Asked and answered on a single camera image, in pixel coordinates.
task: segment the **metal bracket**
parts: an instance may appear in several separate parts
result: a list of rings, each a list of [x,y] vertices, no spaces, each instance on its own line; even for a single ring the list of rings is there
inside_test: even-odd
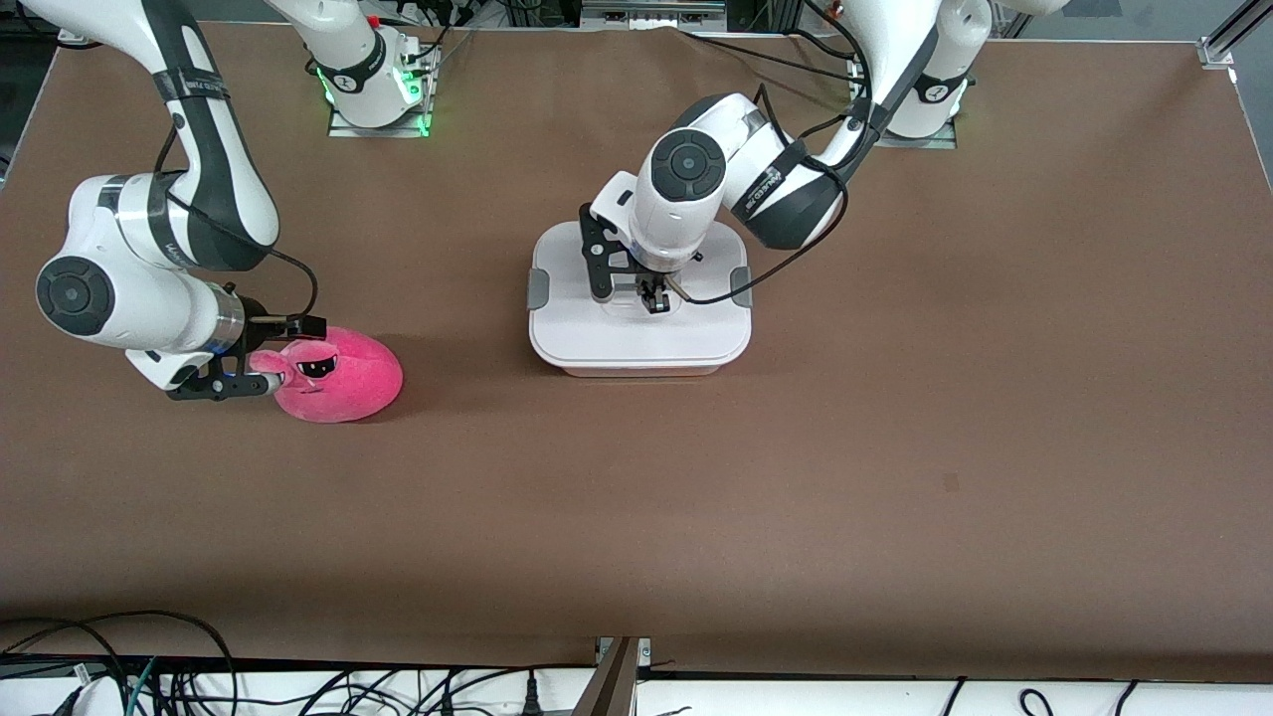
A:
[[[601,664],[601,660],[605,659],[606,654],[610,651],[610,647],[614,643],[615,643],[615,637],[597,637],[597,651],[593,662]],[[636,640],[636,657],[638,657],[636,665],[649,666],[651,654],[653,652],[651,651],[649,638],[642,637]]]
[[[1234,54],[1225,52],[1223,55],[1216,57],[1211,52],[1211,38],[1203,37],[1197,43],[1198,46],[1198,61],[1202,62],[1202,69],[1204,70],[1227,70],[1234,66]]]
[[[897,136],[896,134],[886,131],[883,132],[883,136],[876,141],[876,147],[895,147],[901,149],[956,149],[957,143],[955,139],[955,121],[946,120],[946,124],[942,125],[942,129],[937,130],[936,134],[922,136],[919,139]]]

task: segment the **black cable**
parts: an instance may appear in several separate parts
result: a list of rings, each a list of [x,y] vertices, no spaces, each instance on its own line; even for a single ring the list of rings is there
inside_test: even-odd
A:
[[[87,633],[88,636],[93,637],[93,641],[95,641],[102,647],[102,650],[106,651],[107,659],[109,660],[109,665],[107,665],[106,668],[107,674],[109,674],[109,677],[115,679],[116,687],[120,691],[120,706],[127,708],[129,705],[127,671],[123,669],[123,664],[120,662],[120,655],[115,651],[115,647],[111,646],[111,642],[106,641],[106,637],[103,637],[101,632],[89,627],[87,622],[61,619],[57,617],[19,617],[15,619],[4,619],[0,620],[0,629],[10,626],[31,624],[31,623],[53,623],[59,624],[59,627],[52,629],[45,629],[42,632],[36,632],[32,636],[19,640],[13,645],[10,645],[9,647],[6,647],[4,651],[0,651],[0,655],[10,654],[18,648],[22,648],[25,645],[34,643],[45,638],[46,636],[57,633],[62,629],[79,629]]]
[[[407,55],[406,56],[406,61],[407,62],[414,62],[414,61],[419,60],[420,57],[424,57],[429,52],[433,52],[438,46],[442,45],[442,41],[446,39],[447,32],[449,32],[449,31],[451,31],[451,25],[442,25],[442,32],[438,33],[438,38],[434,39],[433,42],[430,42],[424,50],[416,52],[415,55]]]
[[[765,115],[769,116],[769,124],[774,125],[774,134],[778,135],[778,141],[780,141],[783,147],[791,144],[787,141],[787,132],[783,131],[783,127],[778,124],[778,115],[774,113],[774,106],[769,103],[769,89],[765,87],[765,83],[760,83],[760,87],[756,88],[756,96],[751,103],[755,104],[757,101],[761,103],[761,107],[765,108]]]
[[[1025,713],[1026,716],[1039,716],[1037,713],[1034,712],[1032,708],[1030,708],[1029,699],[1031,696],[1039,697],[1039,702],[1043,703],[1044,711],[1048,712],[1048,716],[1055,716],[1055,713],[1051,712],[1051,705],[1048,703],[1048,697],[1045,697],[1036,689],[1021,689],[1021,693],[1017,694],[1017,703],[1021,705],[1022,713]]]
[[[200,619],[197,617],[191,617],[190,614],[182,614],[181,612],[169,612],[167,609],[135,609],[135,610],[131,610],[131,612],[112,612],[111,614],[102,614],[102,615],[98,615],[98,617],[89,617],[88,619],[81,619],[79,622],[74,622],[74,620],[70,620],[70,619],[50,619],[50,618],[6,619],[4,622],[0,622],[0,628],[8,626],[10,623],[33,622],[33,620],[34,622],[53,622],[53,623],[60,623],[60,626],[47,628],[47,629],[45,629],[42,632],[37,632],[37,633],[34,633],[34,634],[32,634],[32,636],[29,636],[29,637],[27,637],[27,638],[24,638],[22,641],[18,641],[14,645],[11,645],[10,647],[5,648],[0,654],[8,654],[8,652],[10,652],[10,651],[13,651],[15,648],[20,648],[23,646],[33,645],[33,643],[36,643],[36,642],[38,642],[38,641],[48,637],[48,636],[56,634],[57,632],[61,632],[64,629],[70,629],[70,628],[80,628],[80,629],[84,629],[87,632],[92,632],[93,634],[97,634],[94,638],[99,640],[98,643],[102,643],[104,648],[109,648],[109,645],[106,642],[106,640],[101,638],[102,634],[99,634],[95,631],[88,628],[88,624],[95,624],[98,622],[108,622],[108,620],[113,620],[113,619],[130,619],[130,618],[135,618],[135,617],[160,617],[160,618],[164,618],[164,619],[173,619],[173,620],[177,620],[177,622],[183,622],[186,624],[191,624],[191,626],[196,627],[197,629],[200,629],[201,632],[204,632],[205,634],[207,634],[213,640],[213,642],[216,643],[216,648],[222,652],[222,656],[225,659],[225,666],[229,670],[229,677],[230,677],[232,696],[233,696],[233,698],[236,701],[238,701],[238,678],[237,678],[236,671],[234,671],[234,657],[230,655],[230,650],[229,650],[229,646],[227,646],[225,640],[222,637],[220,632],[218,632],[207,622],[205,622],[205,620],[202,620],[202,619]],[[115,654],[115,650],[113,648],[109,650],[108,654],[112,656],[112,660],[116,664],[118,664],[118,655]],[[123,697],[125,706],[127,705],[127,694],[126,694],[126,688],[125,688],[126,683],[127,683],[126,678],[121,679],[121,682],[120,682],[120,684],[121,684],[120,685],[121,696]],[[234,716],[237,712],[238,712],[238,706],[236,703],[230,703],[230,716]]]
[[[426,701],[429,701],[430,698],[433,698],[433,694],[438,693],[443,688],[446,688],[449,692],[449,689],[451,689],[451,679],[456,678],[457,674],[458,674],[458,671],[454,671],[454,670],[447,671],[447,678],[443,679],[440,683],[438,683],[438,685],[435,685],[432,689],[429,689],[429,693],[421,696],[420,701],[416,702],[415,707],[412,707],[411,711],[407,712],[407,716],[415,716],[416,713],[420,713],[420,710],[424,708],[424,703]],[[419,674],[416,677],[418,677],[416,683],[419,684]]]
[[[863,143],[866,141],[867,132],[871,131],[871,115],[875,112],[875,93],[872,90],[872,78],[875,75],[871,74],[871,60],[867,57],[867,54],[862,51],[862,46],[858,43],[858,39],[853,37],[853,33],[845,29],[844,25],[840,24],[840,20],[833,18],[819,8],[817,3],[813,0],[803,0],[803,3],[813,10],[817,17],[822,18],[822,22],[835,28],[835,32],[840,33],[840,37],[848,41],[849,46],[853,47],[853,52],[857,55],[858,61],[862,62],[862,80],[858,82],[858,84],[862,85],[862,93],[858,97],[866,98],[867,101],[867,118],[862,122],[862,134],[859,134],[853,141],[853,148],[844,155],[843,159],[835,163],[834,168],[843,169],[857,158],[858,152],[862,150]]]
[[[36,27],[36,23],[31,22],[31,18],[27,15],[27,8],[23,6],[22,3],[15,3],[15,5],[18,8],[18,19],[22,20],[22,24],[27,25],[27,29],[29,29],[32,34],[43,37],[45,39],[51,39],[53,45],[61,47],[62,50],[92,50],[94,47],[102,46],[101,42],[85,42],[84,45],[71,45],[69,42],[62,42],[61,39],[57,38],[56,32],[47,33]]]
[[[942,708],[942,716],[951,716],[951,710],[955,708],[955,698],[959,696],[960,689],[964,688],[964,682],[966,680],[967,677],[960,677],[955,682],[955,688],[951,689],[951,694],[946,698],[946,707]]]
[[[1127,703],[1127,697],[1132,696],[1132,692],[1136,691],[1136,684],[1139,683],[1141,682],[1137,679],[1132,679],[1127,683],[1127,688],[1123,689],[1122,694],[1119,694],[1118,703],[1114,706],[1114,716],[1123,716],[1123,705]]]
[[[173,124],[172,127],[168,129],[168,136],[164,138],[163,140],[163,148],[159,149],[159,155],[155,157],[154,173],[157,175],[163,173],[163,163],[168,161],[168,152],[172,150],[172,143],[176,140],[177,140],[177,125]]]
[[[34,677],[37,674],[47,674],[50,671],[62,671],[66,669],[74,669],[73,664],[53,664],[52,666],[41,666],[39,669],[29,669],[27,671],[14,671],[13,674],[5,674],[0,677],[0,682],[9,679],[22,679],[25,677]]]
[[[792,28],[792,29],[787,31],[787,34],[794,34],[796,37],[803,37],[805,39],[810,41],[810,43],[812,43],[813,47],[817,47],[819,50],[821,50],[822,52],[826,52],[827,55],[830,55],[833,57],[838,57],[840,60],[852,60],[853,59],[853,54],[852,52],[844,52],[841,50],[836,50],[836,48],[831,47],[830,45],[822,42],[822,38],[820,38],[816,34],[813,34],[813,33],[811,33],[808,31],[805,31],[802,28],[798,28],[798,27],[797,28]]]
[[[476,679],[474,679],[471,682],[466,682],[463,684],[460,684],[458,687],[451,689],[451,696],[456,696],[457,693],[460,693],[460,692],[462,692],[465,689],[472,688],[472,687],[475,687],[475,685],[477,685],[477,684],[480,684],[482,682],[489,682],[491,679],[498,679],[499,677],[507,677],[509,674],[519,674],[522,671],[530,671],[531,669],[573,669],[575,666],[578,666],[578,664],[538,664],[538,665],[535,665],[535,666],[521,666],[521,668],[513,668],[513,669],[500,669],[499,671],[494,671],[494,673],[490,673],[490,674],[486,674],[486,675],[482,675],[482,677],[477,677]],[[429,716],[430,713],[434,713],[435,711],[438,711],[438,708],[440,706],[442,706],[440,702],[439,703],[434,703],[426,711],[424,711],[424,713],[421,713],[420,716]]]
[[[326,684],[323,684],[317,692],[314,692],[309,698],[306,699],[306,705],[300,707],[300,712],[297,713],[297,716],[307,716],[309,713],[309,710],[313,708],[316,703],[318,703],[318,701],[323,697],[325,693],[330,692],[332,688],[336,687],[336,684],[341,682],[341,679],[353,673],[354,673],[353,669],[346,669],[336,674],[331,679],[328,679]]]
[[[163,696],[163,680],[159,677],[158,670],[151,670],[148,679],[154,685],[150,687],[150,706],[154,707],[155,713],[168,713],[168,716],[181,716],[177,713],[176,702],[171,698],[164,698]]]
[[[358,697],[350,696],[348,699],[345,699],[345,706],[342,706],[341,708],[344,711],[353,711],[354,707],[358,706],[358,702],[362,701],[364,697],[367,697],[367,694],[369,692],[374,692],[376,687],[378,687],[378,685],[383,684],[384,682],[390,680],[390,678],[392,678],[395,674],[398,674],[398,673],[400,673],[400,670],[386,671],[383,677],[381,677],[379,679],[376,679],[374,682],[372,682],[372,685],[365,687],[367,691],[364,691],[362,694],[359,694]],[[406,703],[406,702],[402,702],[402,706],[406,706],[407,708],[411,708],[411,705]]]
[[[848,113],[840,112],[839,115],[831,117],[830,120],[826,120],[825,122],[819,122],[819,124],[808,127],[807,130],[799,132],[799,136],[797,139],[805,139],[807,136],[812,136],[812,135],[822,131],[824,129],[827,129],[827,127],[831,127],[831,126],[835,126],[835,125],[843,122],[848,117],[849,117]]]
[[[778,62],[779,65],[787,65],[788,68],[796,68],[797,70],[805,70],[805,71],[808,71],[808,73],[813,73],[813,74],[817,74],[817,75],[825,75],[825,76],[829,76],[829,78],[834,78],[834,79],[838,79],[838,80],[841,80],[841,82],[853,83],[853,84],[861,84],[862,83],[861,79],[852,78],[852,76],[849,76],[847,74],[833,73],[831,70],[824,70],[822,68],[815,68],[815,66],[811,66],[811,65],[803,65],[801,62],[793,62],[791,60],[784,60],[782,57],[774,57],[773,55],[765,55],[764,52],[756,52],[755,50],[747,50],[746,47],[738,47],[737,45],[728,45],[728,43],[718,41],[718,39],[712,39],[710,37],[700,37],[698,34],[690,34],[690,33],[686,33],[686,34],[689,37],[693,37],[694,39],[698,39],[699,42],[705,42],[708,45],[714,45],[717,47],[723,47],[723,48],[731,50],[733,52],[742,52],[743,55],[751,55],[752,57],[760,57],[761,60],[769,60],[770,62]]]
[[[163,173],[164,161],[168,159],[168,152],[172,149],[172,144],[173,144],[173,140],[176,140],[176,138],[177,138],[177,125],[172,125],[168,129],[168,136],[167,136],[167,139],[164,139],[163,148],[159,149],[159,155],[155,158],[155,173],[157,175],[158,173]],[[204,222],[205,224],[207,224],[209,227],[211,227],[218,233],[220,233],[223,236],[228,236],[229,238],[233,238],[234,241],[237,241],[237,242],[239,242],[239,243],[242,243],[242,245],[244,245],[244,246],[247,246],[247,247],[250,247],[252,250],[265,251],[270,256],[274,256],[275,259],[280,259],[283,261],[286,261],[288,264],[292,264],[293,266],[295,266],[295,268],[300,269],[302,271],[304,271],[306,276],[309,279],[309,302],[306,303],[306,307],[299,313],[293,313],[292,317],[308,316],[309,312],[313,311],[314,304],[318,302],[318,275],[314,274],[313,269],[311,269],[308,265],[306,265],[304,261],[302,261],[299,259],[294,259],[294,257],[284,254],[283,251],[279,251],[274,246],[261,246],[260,243],[252,241],[251,238],[248,238],[246,236],[241,236],[237,231],[227,227],[225,224],[223,224],[223,223],[218,222],[216,219],[214,219],[213,217],[207,215],[202,209],[199,209],[197,206],[191,206],[190,204],[182,201],[171,190],[167,192],[167,196],[168,196],[169,201],[172,201],[177,206],[181,206],[182,209],[185,209],[187,213],[190,213],[190,215],[199,218],[199,220]]]

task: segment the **metal frame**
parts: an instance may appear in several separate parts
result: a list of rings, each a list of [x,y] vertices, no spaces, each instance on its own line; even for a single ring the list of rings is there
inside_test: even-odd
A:
[[[640,641],[636,637],[611,640],[570,716],[631,716],[636,669],[642,659]]]
[[[1273,0],[1246,0],[1214,32],[1198,41],[1198,59],[1208,70],[1234,64],[1232,50],[1273,15]]]
[[[1034,19],[1034,15],[1009,10],[998,3],[990,3],[990,37],[1001,39],[1017,39]]]
[[[760,11],[764,3],[756,3],[756,11]],[[805,3],[801,0],[770,0],[769,10],[774,14],[774,23],[769,31],[779,32],[797,27],[801,11],[805,10]]]

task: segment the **pink plush toy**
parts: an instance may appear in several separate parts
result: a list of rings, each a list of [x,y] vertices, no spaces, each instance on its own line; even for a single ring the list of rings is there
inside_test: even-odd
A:
[[[283,350],[256,350],[248,366],[283,375],[279,406],[311,423],[358,420],[384,409],[402,390],[402,366],[379,341],[349,329],[326,340],[297,340]]]

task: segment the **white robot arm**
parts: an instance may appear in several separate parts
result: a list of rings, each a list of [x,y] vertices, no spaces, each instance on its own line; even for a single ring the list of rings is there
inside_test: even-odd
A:
[[[358,0],[265,0],[300,33],[332,106],[350,124],[381,127],[424,97],[420,41],[372,25]]]
[[[1004,4],[1030,14],[1044,14],[1067,1],[1008,0]],[[812,0],[805,4],[830,20]],[[988,24],[989,13],[987,0],[845,0],[840,23],[861,47],[863,64],[869,68],[871,87],[849,104],[844,121],[821,154],[811,155],[802,141],[782,134],[742,94],[705,97],[676,120],[672,132],[659,139],[639,177],[626,172],[615,175],[589,211],[614,226],[619,241],[633,257],[658,274],[676,273],[695,257],[710,224],[710,218],[701,219],[714,215],[710,204],[717,200],[727,205],[765,247],[798,250],[808,246],[840,210],[847,194],[843,185],[853,177],[903,104],[914,102],[917,87],[932,79],[925,75],[929,62],[962,65],[957,68],[957,82],[962,82],[973,57],[960,56],[959,47],[943,47],[943,33],[946,46],[966,45],[966,38],[957,33],[970,32],[965,23]],[[936,82],[955,83],[956,79],[951,75]],[[670,136],[685,131],[710,138],[722,150],[726,169],[719,191],[701,196],[668,194],[654,181],[657,173],[648,171],[652,161],[657,164],[659,147]],[[676,163],[673,159],[673,171]],[[707,172],[715,169],[704,163],[701,171],[705,180]],[[629,191],[645,200],[624,201]],[[695,220],[687,220],[690,215]]]
[[[260,303],[187,269],[246,271],[271,250],[279,217],[248,157],[199,25],[172,0],[24,0],[71,32],[111,45],[151,74],[190,159],[181,172],[93,177],[75,190],[66,242],[39,271],[36,297],[62,331],[122,348],[172,397],[269,392],[271,376],[201,382],[220,355],[265,340],[321,335],[311,316]]]

